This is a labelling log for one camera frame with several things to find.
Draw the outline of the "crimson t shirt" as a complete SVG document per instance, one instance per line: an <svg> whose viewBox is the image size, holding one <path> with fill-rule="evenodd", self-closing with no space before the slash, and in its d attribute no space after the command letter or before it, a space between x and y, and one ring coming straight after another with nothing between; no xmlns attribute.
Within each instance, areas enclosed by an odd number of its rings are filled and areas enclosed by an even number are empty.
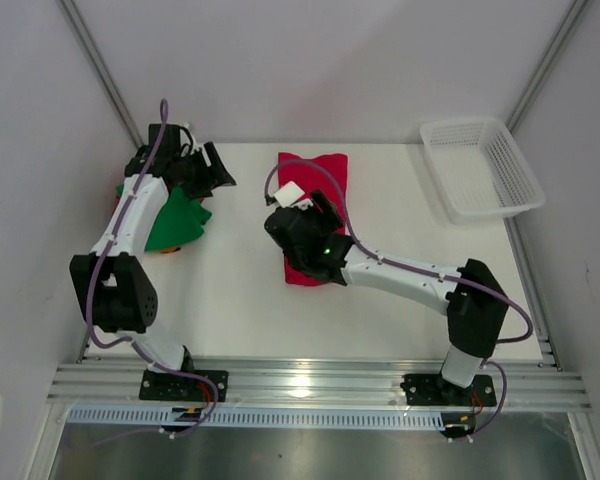
<svg viewBox="0 0 600 480"><path fill-rule="evenodd" d="M278 164L288 163L291 160L302 159L299 155L290 152L278 153ZM279 186L282 187L290 181L295 182L304 192L304 198L314 190L320 190L326 198L332 202L344 220L344 202L338 191L345 195L348 184L348 156L344 153L323 154L312 159L304 159L307 162L315 164L331 175L338 184L338 188L327 178L325 173L321 173L316 168L308 166L306 163L293 163L287 167L280 167L277 172ZM289 285L302 287L317 287L323 283L312 279L301 272L294 270L289 264L286 256L284 257L284 275L285 282Z"/></svg>

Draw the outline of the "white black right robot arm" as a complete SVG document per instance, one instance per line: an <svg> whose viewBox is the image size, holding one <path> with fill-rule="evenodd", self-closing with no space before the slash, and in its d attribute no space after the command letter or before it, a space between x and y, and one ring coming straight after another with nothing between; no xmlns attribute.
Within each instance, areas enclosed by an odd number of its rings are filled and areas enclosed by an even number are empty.
<svg viewBox="0 0 600 480"><path fill-rule="evenodd" d="M344 220L319 190L293 182L265 197L273 212L265 231L290 267L320 283L376 289L424 305L447 319L449 350L436 382L448 403L469 396L480 366L493 354L504 323L506 296L481 261L444 268L407 263L356 244Z"/></svg>

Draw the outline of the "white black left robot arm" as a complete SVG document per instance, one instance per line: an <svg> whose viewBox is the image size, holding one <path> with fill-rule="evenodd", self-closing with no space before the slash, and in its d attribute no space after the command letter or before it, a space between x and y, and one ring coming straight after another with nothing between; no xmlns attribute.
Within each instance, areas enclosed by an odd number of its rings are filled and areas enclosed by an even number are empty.
<svg viewBox="0 0 600 480"><path fill-rule="evenodd" d="M71 259L69 271L93 343L130 344L151 370L164 372L162 388L184 400L196 390L195 368L187 347L158 322L158 293L142 258L200 239L212 217L204 200L236 181L215 145L198 143L188 125L152 124L148 134L125 167L105 232Z"/></svg>

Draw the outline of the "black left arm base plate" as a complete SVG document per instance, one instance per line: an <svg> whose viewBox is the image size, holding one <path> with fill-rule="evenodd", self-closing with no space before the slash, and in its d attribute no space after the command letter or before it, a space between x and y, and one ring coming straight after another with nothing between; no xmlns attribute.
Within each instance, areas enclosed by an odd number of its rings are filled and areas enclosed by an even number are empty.
<svg viewBox="0 0 600 480"><path fill-rule="evenodd" d="M197 374L213 382L218 389L218 402L224 402L229 383L229 372L199 370ZM139 399L164 402L207 402L214 400L211 387L203 381L168 373L145 370L139 390Z"/></svg>

